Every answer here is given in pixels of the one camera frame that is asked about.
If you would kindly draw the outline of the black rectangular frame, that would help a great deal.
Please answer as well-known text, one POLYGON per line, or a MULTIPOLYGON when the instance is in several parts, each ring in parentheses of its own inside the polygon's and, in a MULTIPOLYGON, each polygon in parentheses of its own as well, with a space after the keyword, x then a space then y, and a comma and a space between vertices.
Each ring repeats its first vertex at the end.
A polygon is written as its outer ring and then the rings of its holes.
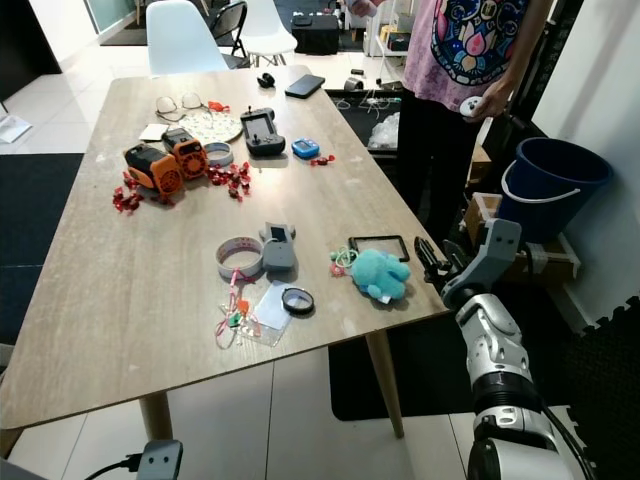
POLYGON ((410 250, 402 236, 357 236, 348 238, 348 247, 356 253, 379 250, 392 255, 401 262, 410 260, 410 250))

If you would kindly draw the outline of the black folding chair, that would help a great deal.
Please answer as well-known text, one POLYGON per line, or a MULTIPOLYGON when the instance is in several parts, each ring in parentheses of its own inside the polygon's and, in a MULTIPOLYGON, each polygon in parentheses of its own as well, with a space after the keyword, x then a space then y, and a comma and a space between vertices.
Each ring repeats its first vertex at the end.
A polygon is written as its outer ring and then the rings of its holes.
POLYGON ((207 27, 219 47, 229 47, 223 58, 230 69, 246 68, 250 64, 241 41, 247 4, 244 0, 230 0, 229 3, 207 18, 207 27))

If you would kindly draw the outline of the person left hand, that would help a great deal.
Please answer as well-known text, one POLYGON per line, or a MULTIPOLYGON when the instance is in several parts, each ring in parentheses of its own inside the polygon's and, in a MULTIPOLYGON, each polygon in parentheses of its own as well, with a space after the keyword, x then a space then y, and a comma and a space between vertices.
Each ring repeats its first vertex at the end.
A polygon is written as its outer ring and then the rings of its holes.
POLYGON ((484 119, 502 114, 507 108, 513 90, 515 83, 509 79, 499 79, 490 84, 483 95, 483 101, 474 110, 474 119, 483 122, 484 119))

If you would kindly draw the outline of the black handheld remote controller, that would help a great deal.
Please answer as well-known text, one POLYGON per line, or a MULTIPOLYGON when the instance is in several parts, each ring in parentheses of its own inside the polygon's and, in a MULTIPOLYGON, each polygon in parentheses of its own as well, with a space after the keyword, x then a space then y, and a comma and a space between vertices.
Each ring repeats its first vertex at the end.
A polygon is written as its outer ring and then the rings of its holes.
POLYGON ((253 157, 282 155, 285 138, 276 131, 275 111, 271 108, 251 109, 239 115, 244 143, 253 157))

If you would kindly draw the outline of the wooden crate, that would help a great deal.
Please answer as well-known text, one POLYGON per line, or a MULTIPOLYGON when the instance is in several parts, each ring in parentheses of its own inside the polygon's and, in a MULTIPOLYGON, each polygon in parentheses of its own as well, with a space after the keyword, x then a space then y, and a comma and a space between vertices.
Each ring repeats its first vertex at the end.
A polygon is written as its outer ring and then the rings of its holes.
MULTIPOLYGON (((480 230, 486 221, 492 220, 500 205, 499 195, 474 193, 465 214, 465 225, 471 241, 480 241, 480 230)), ((581 268, 579 256, 572 250, 563 234, 543 244, 529 244, 527 251, 516 253, 516 259, 503 274, 503 282, 534 283, 539 285, 561 285, 577 278, 581 268)))

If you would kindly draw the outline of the black foam floor mat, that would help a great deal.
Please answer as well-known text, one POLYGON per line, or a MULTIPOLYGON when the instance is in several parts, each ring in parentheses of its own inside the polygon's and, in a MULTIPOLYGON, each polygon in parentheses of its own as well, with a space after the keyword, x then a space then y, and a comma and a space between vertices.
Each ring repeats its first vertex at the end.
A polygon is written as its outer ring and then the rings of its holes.
MULTIPOLYGON (((595 410, 640 406, 640 297, 628 298, 612 319, 576 333, 547 289, 499 284, 494 292, 524 333, 532 381, 545 401, 595 410)), ((467 347, 452 316, 396 326, 388 339, 403 416, 471 412, 467 347)), ((334 416, 387 419, 365 340, 347 340, 326 352, 334 416)))

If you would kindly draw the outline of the grey handheld device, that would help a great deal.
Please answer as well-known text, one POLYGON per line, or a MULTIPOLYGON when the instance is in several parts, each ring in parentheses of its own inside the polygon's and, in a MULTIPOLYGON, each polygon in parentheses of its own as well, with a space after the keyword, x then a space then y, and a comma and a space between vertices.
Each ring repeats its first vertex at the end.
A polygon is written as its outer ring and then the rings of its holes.
POLYGON ((260 230, 262 266, 269 273, 283 273, 296 268, 294 252, 296 229, 287 224, 268 223, 260 230))

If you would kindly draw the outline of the teal plush keychain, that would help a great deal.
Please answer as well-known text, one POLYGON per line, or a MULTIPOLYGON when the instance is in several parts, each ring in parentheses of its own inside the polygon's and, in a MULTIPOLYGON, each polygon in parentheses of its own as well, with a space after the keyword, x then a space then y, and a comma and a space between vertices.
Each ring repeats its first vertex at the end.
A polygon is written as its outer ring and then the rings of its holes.
POLYGON ((402 300, 406 294, 410 268, 389 253, 379 250, 356 253, 351 248, 342 248, 330 253, 330 260, 330 274, 349 276, 372 300, 389 305, 392 301, 402 300))

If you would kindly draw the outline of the large orange black device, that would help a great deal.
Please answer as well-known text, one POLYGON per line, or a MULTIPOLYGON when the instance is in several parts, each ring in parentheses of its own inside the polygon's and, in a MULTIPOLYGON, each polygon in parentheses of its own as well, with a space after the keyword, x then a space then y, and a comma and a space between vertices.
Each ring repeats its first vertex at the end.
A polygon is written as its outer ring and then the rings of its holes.
POLYGON ((160 195, 174 195, 186 187, 186 179, 177 159, 160 148, 138 143, 124 151, 124 159, 128 174, 141 187, 152 189, 160 195))

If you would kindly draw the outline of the white plastic chair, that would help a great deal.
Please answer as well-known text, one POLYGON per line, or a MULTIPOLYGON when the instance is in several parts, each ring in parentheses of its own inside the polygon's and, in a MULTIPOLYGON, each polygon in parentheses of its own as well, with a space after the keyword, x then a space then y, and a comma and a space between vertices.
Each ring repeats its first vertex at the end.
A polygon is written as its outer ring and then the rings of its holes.
POLYGON ((152 77, 229 70, 210 29, 188 0, 157 0, 146 8, 152 77))
POLYGON ((241 36, 244 51, 259 67, 260 61, 279 67, 285 65, 285 55, 297 49, 297 40, 284 27, 273 0, 244 0, 244 23, 241 36))

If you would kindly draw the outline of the white round controller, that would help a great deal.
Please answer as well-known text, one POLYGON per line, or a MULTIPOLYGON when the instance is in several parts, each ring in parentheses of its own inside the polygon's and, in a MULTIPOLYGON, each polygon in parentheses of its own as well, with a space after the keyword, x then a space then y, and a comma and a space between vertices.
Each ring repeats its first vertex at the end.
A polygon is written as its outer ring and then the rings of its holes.
POLYGON ((472 96, 463 100, 458 106, 458 111, 467 120, 477 120, 477 122, 483 122, 485 119, 484 108, 486 99, 483 96, 472 96))

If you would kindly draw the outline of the small blue timer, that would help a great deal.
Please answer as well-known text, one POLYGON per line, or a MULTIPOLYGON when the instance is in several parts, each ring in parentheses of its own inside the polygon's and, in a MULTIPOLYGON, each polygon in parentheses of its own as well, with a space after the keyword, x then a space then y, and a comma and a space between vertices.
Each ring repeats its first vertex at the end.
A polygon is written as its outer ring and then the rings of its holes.
POLYGON ((291 142, 291 150, 294 156, 303 160, 312 159, 320 154, 319 145, 308 138, 298 138, 298 140, 291 142))

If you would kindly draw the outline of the black smartphone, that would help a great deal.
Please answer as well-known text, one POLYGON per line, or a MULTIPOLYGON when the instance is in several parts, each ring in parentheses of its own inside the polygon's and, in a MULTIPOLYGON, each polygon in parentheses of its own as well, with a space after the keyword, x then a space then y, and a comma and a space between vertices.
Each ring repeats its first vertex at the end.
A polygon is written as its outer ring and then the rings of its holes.
POLYGON ((324 86, 325 81, 324 77, 305 74, 285 88, 285 96, 291 99, 308 99, 324 86))

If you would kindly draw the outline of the clear plastic card holder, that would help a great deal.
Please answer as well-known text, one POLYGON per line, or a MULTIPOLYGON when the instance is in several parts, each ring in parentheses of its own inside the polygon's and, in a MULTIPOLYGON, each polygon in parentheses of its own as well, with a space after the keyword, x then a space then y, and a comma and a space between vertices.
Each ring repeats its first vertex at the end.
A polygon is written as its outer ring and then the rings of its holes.
POLYGON ((273 282, 256 301, 252 302, 251 314, 257 321, 257 326, 250 329, 248 339, 274 347, 280 338, 283 338, 293 319, 291 312, 285 310, 283 293, 291 287, 292 284, 289 283, 273 282))

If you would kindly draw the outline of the person in pink shirt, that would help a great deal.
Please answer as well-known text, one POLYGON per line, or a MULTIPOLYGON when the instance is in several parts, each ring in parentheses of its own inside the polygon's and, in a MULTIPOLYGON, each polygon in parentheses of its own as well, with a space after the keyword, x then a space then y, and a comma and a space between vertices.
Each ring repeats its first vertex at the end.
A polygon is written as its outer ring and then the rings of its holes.
POLYGON ((435 241, 456 228, 486 120, 467 120, 458 106, 495 81, 516 90, 553 1, 421 0, 404 64, 396 186, 412 212, 428 207, 422 225, 435 241))

